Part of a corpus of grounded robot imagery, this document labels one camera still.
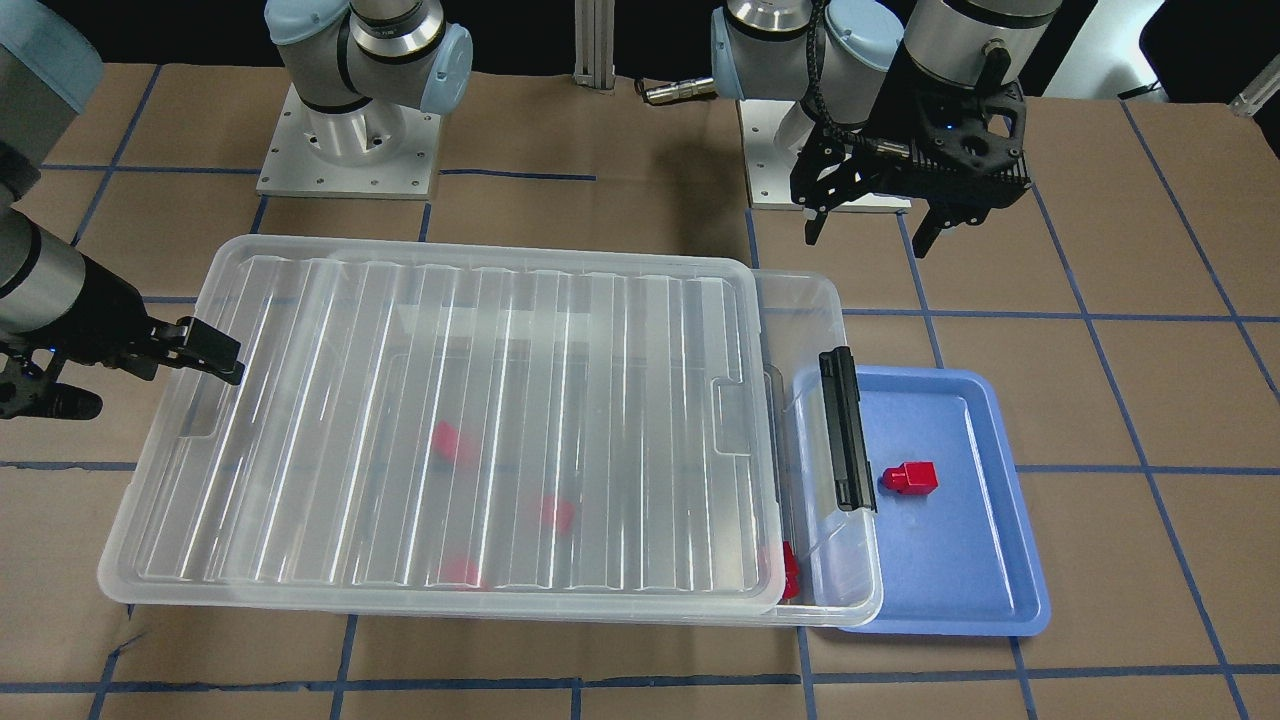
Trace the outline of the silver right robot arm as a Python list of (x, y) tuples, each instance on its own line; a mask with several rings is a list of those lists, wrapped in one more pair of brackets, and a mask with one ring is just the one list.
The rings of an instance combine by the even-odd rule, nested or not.
[(3, 418), (91, 420), (101, 398), (60, 382), (68, 363), (151, 380), (160, 366), (232, 386), (239, 343), (148, 314), (140, 291), (23, 214), (47, 155), (104, 63), (282, 64), (311, 154), (375, 167), (407, 145), (408, 113), (461, 102), (474, 40), (440, 1), (5, 1), (3, 4)]

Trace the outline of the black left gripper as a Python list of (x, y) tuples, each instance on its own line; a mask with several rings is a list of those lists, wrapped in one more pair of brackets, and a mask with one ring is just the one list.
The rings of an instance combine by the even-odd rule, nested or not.
[(932, 79), (900, 55), (861, 124), (836, 120), (835, 100), (820, 85), (824, 63), (809, 60), (801, 108), (814, 127), (790, 172), (806, 245), (818, 243), (836, 208), (868, 193), (896, 195), (928, 201), (911, 236), (913, 256), (924, 259), (943, 232), (979, 225), (987, 209), (1009, 208), (1030, 188), (1025, 99), (1016, 81), (996, 82), (1012, 56), (982, 50), (979, 58), (969, 88)]

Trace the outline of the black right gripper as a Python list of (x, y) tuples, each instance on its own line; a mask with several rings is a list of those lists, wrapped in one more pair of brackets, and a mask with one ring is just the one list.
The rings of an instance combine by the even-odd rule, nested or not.
[[(239, 341), (196, 316), (152, 319), (137, 290), (87, 256), (4, 256), (3, 338), (3, 420), (97, 418), (99, 395), (59, 380), (67, 360), (141, 380), (152, 380), (157, 365), (193, 369), (230, 386), (244, 377)], [(52, 351), (46, 366), (31, 356), (36, 348)]]

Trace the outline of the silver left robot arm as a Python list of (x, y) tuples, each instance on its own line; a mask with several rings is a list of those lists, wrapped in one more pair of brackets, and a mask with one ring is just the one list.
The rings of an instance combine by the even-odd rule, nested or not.
[(810, 129), (788, 173), (813, 246), (836, 208), (870, 193), (925, 202), (911, 237), (1016, 204), (1033, 179), (1019, 76), (1057, 1), (723, 1), (710, 19), (719, 95), (794, 102)]

